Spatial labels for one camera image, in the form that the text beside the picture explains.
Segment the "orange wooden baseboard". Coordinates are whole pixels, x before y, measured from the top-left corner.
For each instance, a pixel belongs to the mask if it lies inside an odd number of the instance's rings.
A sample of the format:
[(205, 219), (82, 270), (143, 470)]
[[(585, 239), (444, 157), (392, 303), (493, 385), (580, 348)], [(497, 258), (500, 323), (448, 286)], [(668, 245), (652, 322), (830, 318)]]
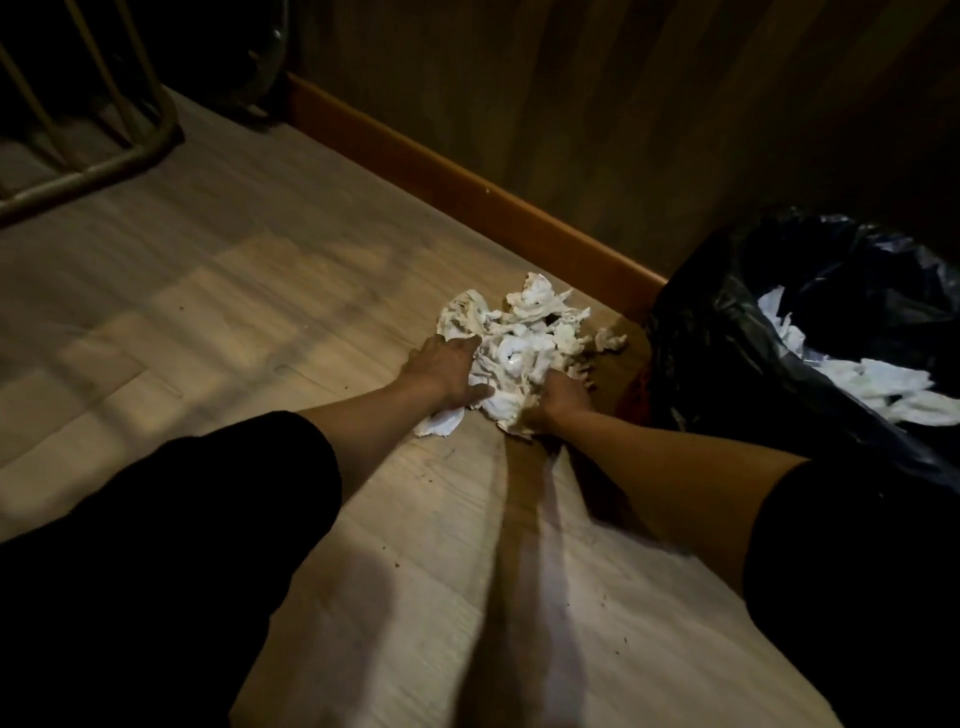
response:
[(659, 274), (288, 72), (286, 122), (368, 172), (643, 325)]

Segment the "black right sleeve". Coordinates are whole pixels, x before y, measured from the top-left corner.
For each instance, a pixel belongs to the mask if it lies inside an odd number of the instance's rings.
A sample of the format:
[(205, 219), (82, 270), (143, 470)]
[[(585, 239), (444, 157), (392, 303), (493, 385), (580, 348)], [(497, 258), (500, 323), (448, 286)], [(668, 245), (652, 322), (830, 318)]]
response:
[(960, 492), (804, 462), (759, 509), (743, 597), (845, 728), (960, 728)]

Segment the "person's right hand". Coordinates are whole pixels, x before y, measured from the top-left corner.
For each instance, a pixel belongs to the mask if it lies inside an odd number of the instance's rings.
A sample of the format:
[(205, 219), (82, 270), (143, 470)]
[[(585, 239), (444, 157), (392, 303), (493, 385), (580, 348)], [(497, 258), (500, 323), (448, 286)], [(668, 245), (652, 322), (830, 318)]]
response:
[(520, 414), (519, 424), (534, 434), (563, 440), (596, 414), (591, 397), (542, 397), (540, 389), (536, 403)]

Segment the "black left sleeve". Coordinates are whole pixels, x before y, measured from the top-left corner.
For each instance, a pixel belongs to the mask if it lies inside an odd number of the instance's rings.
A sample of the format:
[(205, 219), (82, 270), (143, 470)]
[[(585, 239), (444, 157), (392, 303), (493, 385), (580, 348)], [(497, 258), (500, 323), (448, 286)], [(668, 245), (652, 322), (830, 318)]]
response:
[(163, 443), (0, 542), (0, 728), (230, 728), (341, 504), (327, 438), (275, 411)]

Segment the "black plastic trash bag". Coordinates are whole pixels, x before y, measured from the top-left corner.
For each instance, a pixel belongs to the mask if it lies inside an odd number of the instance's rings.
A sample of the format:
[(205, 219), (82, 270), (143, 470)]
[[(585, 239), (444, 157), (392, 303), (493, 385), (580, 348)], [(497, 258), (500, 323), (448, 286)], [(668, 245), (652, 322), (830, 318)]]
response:
[(714, 231), (657, 295), (654, 424), (883, 464), (960, 493), (960, 425), (891, 423), (806, 365), (759, 308), (779, 286), (778, 315), (810, 349), (927, 371), (960, 399), (960, 268), (892, 228), (786, 207)]

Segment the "white tissues in trash bag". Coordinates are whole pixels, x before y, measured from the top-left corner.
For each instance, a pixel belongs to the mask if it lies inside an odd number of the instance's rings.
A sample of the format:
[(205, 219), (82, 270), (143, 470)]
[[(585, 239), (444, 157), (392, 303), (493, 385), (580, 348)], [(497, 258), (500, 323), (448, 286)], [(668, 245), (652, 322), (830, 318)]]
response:
[(792, 323), (791, 314), (779, 315), (784, 293), (783, 286), (775, 287), (757, 304), (786, 350), (805, 365), (891, 424), (960, 426), (960, 398), (937, 392), (928, 371), (869, 358), (836, 359), (807, 346), (806, 334)]

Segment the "person's left forearm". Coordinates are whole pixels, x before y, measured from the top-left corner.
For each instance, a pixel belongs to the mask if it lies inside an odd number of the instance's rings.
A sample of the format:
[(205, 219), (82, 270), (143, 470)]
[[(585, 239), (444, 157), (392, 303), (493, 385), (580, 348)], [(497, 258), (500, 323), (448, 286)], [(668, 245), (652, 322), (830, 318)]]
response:
[(366, 394), (297, 412), (330, 444), (346, 505), (426, 418), (429, 400), (406, 376)]

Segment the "person's left hand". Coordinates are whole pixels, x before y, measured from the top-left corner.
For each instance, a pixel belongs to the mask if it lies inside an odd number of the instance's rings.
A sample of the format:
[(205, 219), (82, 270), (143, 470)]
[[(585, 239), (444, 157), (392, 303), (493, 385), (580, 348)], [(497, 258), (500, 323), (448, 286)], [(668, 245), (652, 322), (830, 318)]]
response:
[(445, 339), (436, 334), (411, 351), (396, 385), (411, 396), (423, 415), (464, 408), (453, 407), (453, 391), (455, 387), (474, 384), (471, 372), (481, 343), (482, 338), (477, 335)]

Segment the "metal tube furniture frame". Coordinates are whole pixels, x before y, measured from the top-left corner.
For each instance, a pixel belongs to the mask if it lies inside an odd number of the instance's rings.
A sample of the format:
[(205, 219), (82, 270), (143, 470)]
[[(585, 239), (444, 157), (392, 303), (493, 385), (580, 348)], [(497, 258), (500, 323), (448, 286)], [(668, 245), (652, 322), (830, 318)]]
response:
[(130, 0), (0, 0), (0, 228), (135, 176), (182, 139)]

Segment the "dark round container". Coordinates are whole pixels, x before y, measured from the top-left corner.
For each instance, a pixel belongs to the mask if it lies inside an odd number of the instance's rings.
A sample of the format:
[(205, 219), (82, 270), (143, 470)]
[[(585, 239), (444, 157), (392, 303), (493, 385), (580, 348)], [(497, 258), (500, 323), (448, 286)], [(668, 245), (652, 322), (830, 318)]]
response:
[(208, 110), (255, 129), (289, 49), (292, 0), (185, 0), (169, 85)]

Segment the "pile of white tissues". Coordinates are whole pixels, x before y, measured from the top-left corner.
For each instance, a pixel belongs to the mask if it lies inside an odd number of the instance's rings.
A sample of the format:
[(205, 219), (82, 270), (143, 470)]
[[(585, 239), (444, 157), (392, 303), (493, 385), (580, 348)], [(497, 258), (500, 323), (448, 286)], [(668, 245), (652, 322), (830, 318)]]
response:
[(587, 355), (594, 337), (581, 332), (592, 311), (571, 305), (571, 294), (556, 292), (540, 273), (528, 273), (522, 288), (506, 295), (503, 309), (490, 307), (469, 289), (438, 314), (436, 334), (443, 340), (479, 338), (468, 382), (486, 384), (493, 394), (470, 409), (481, 411), (510, 436), (532, 438), (533, 431), (522, 423), (523, 412), (538, 403), (548, 371), (592, 384)]

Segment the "person's right forearm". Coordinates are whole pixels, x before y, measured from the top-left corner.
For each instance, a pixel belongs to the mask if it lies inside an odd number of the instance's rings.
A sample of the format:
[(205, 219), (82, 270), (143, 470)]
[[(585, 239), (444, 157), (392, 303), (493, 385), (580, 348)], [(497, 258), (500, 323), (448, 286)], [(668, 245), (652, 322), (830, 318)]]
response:
[(558, 410), (546, 422), (624, 492), (656, 538), (693, 554), (739, 596), (762, 504), (807, 463), (753, 443), (642, 427), (593, 410)]

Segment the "black sleeve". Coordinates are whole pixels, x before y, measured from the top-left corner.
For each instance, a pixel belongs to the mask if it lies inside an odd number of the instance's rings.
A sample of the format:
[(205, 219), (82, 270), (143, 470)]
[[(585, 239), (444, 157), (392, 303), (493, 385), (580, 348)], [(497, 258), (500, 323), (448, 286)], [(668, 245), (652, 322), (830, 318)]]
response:
[(327, 438), (275, 411), (163, 443), (0, 542), (0, 728), (230, 728), (341, 504)]
[(743, 597), (845, 728), (960, 728), (960, 492), (804, 462), (759, 509)]

